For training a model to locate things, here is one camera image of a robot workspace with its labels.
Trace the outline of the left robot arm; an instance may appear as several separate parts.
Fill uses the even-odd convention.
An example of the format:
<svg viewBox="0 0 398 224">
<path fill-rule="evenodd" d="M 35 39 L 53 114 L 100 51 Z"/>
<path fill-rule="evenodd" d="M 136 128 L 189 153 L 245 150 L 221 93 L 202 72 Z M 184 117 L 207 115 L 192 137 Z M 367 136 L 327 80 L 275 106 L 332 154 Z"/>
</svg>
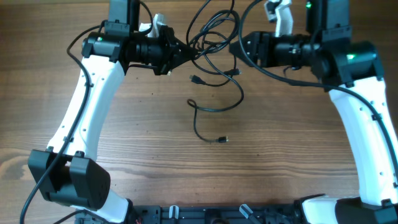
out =
<svg viewBox="0 0 398 224">
<path fill-rule="evenodd" d="M 72 100 L 47 148 L 33 150 L 28 160 L 33 193 L 105 223 L 139 219 L 132 202 L 111 190 L 110 174 L 96 161 L 115 92 L 131 67 L 165 75 L 195 56 L 158 16 L 142 29 L 143 7 L 142 1 L 111 1 L 108 19 L 78 36 L 82 59 L 77 60 L 80 77 Z"/>
</svg>

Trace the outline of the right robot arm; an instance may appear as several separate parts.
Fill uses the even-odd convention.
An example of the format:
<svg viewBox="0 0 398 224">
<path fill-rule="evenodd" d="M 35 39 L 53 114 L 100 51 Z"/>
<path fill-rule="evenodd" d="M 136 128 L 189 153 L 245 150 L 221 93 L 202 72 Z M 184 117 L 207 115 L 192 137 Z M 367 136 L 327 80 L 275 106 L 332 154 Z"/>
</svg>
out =
<svg viewBox="0 0 398 224">
<path fill-rule="evenodd" d="M 335 105 L 358 174 L 356 197 L 323 194 L 298 199 L 293 223 L 396 223 L 397 136 L 386 101 L 384 69 L 375 46 L 351 40 L 348 0 L 309 0 L 306 35 L 292 33 L 289 1 L 266 1 L 275 31 L 238 35 L 229 51 L 265 75 L 272 67 L 310 67 L 315 88 Z"/>
</svg>

